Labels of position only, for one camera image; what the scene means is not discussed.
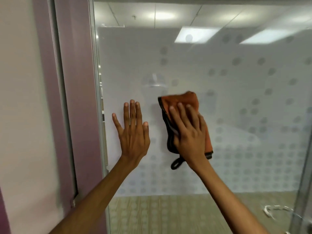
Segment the forearm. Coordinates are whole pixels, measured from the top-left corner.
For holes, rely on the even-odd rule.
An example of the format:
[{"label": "forearm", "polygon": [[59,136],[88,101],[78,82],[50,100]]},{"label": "forearm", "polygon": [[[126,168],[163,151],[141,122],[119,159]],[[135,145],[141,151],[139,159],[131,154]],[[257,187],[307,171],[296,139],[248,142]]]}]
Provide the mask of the forearm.
[{"label": "forearm", "polygon": [[119,186],[131,172],[131,166],[122,157],[110,173],[64,218],[50,234],[85,234],[105,211]]},{"label": "forearm", "polygon": [[268,234],[255,216],[224,184],[208,160],[194,169],[234,234]]}]

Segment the hand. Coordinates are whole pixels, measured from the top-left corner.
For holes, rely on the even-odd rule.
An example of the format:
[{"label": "hand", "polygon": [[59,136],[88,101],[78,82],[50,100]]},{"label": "hand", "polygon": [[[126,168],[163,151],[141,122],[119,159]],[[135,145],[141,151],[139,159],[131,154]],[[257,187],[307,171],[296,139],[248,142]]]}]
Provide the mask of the hand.
[{"label": "hand", "polygon": [[112,114],[114,124],[118,131],[121,145],[121,159],[125,159],[127,164],[135,169],[141,159],[147,154],[149,149],[149,124],[142,124],[142,113],[140,103],[130,100],[129,104],[124,103],[124,129],[121,127],[116,114]]},{"label": "hand", "polygon": [[188,104],[186,108],[192,118],[191,123],[182,103],[178,103],[177,106],[180,116],[173,106],[169,107],[172,118],[180,131],[180,138],[174,136],[174,145],[190,168],[194,170],[204,160],[207,160],[205,157],[206,122],[202,115]]}]

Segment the finger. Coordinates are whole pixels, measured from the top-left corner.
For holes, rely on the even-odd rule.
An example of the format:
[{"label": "finger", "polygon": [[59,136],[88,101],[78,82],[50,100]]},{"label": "finger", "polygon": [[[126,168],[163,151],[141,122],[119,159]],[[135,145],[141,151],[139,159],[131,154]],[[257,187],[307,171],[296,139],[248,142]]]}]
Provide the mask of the finger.
[{"label": "finger", "polygon": [[200,130],[199,126],[199,118],[198,118],[198,113],[195,111],[195,109],[191,105],[186,105],[186,108],[188,109],[191,118],[192,118],[192,125],[196,130]]},{"label": "finger", "polygon": [[124,130],[128,131],[130,126],[129,104],[124,103]]},{"label": "finger", "polygon": [[139,102],[135,103],[135,112],[136,112],[136,120],[137,120],[136,128],[137,130],[141,130],[142,129],[142,113],[141,113],[141,106]]},{"label": "finger", "polygon": [[149,146],[151,141],[149,139],[149,124],[148,122],[143,123],[143,135],[144,135],[144,144]]},{"label": "finger", "polygon": [[200,130],[202,133],[206,133],[206,122],[204,117],[201,114],[198,114],[198,118],[199,118],[199,123],[200,123]]},{"label": "finger", "polygon": [[186,111],[185,111],[184,106],[182,105],[182,103],[178,103],[177,106],[180,110],[181,120],[184,123],[185,127],[191,128],[192,124],[190,123],[190,120],[188,119],[188,116],[186,115]]},{"label": "finger", "polygon": [[177,111],[174,109],[174,107],[173,107],[173,106],[170,106],[170,107],[169,107],[169,111],[170,111],[170,114],[171,114],[171,116],[172,116],[174,122],[176,123],[176,125],[177,125],[177,127],[178,127],[180,133],[185,132],[187,129],[186,129],[184,123],[182,122],[182,120],[181,120],[179,114],[178,114]]},{"label": "finger", "polygon": [[177,135],[174,135],[174,145],[175,147],[178,149],[179,145],[180,145],[180,141]]},{"label": "finger", "polygon": [[133,99],[130,100],[130,129],[135,129],[135,120],[136,120],[136,113],[135,113],[135,101]]},{"label": "finger", "polygon": [[116,129],[117,129],[118,135],[120,136],[123,133],[123,128],[121,127],[121,125],[120,125],[120,123],[119,123],[115,113],[112,114],[112,117],[113,117],[113,122],[114,122],[114,124],[116,126]]}]

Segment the beige wall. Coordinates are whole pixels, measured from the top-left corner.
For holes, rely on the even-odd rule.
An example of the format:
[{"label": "beige wall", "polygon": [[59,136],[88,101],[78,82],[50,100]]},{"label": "beige wall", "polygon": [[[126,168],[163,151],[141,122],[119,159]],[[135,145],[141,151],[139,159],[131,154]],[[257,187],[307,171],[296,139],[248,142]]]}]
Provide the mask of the beige wall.
[{"label": "beige wall", "polygon": [[31,0],[0,0],[0,186],[13,234],[63,216]]}]

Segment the floor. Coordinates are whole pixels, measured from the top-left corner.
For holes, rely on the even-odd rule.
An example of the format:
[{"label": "floor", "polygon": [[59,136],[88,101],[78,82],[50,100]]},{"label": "floor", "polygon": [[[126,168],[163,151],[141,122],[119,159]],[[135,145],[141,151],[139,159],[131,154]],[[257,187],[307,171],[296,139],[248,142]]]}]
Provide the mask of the floor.
[{"label": "floor", "polygon": [[[237,193],[270,233],[288,230],[291,216],[273,211],[268,218],[265,205],[293,208],[296,192]],[[210,195],[116,197],[109,204],[111,234],[231,234]]]}]

